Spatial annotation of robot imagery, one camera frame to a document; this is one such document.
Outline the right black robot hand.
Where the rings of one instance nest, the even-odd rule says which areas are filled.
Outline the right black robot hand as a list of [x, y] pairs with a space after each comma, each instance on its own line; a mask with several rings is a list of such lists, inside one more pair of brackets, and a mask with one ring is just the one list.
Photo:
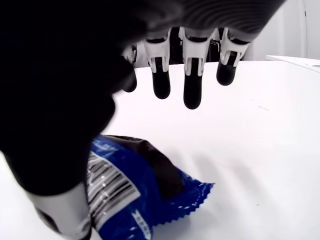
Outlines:
[[171, 27], [191, 37], [230, 29], [233, 51], [254, 40], [281, 0], [3, 0], [0, 150], [40, 219], [88, 240], [92, 140], [134, 82], [126, 47]]

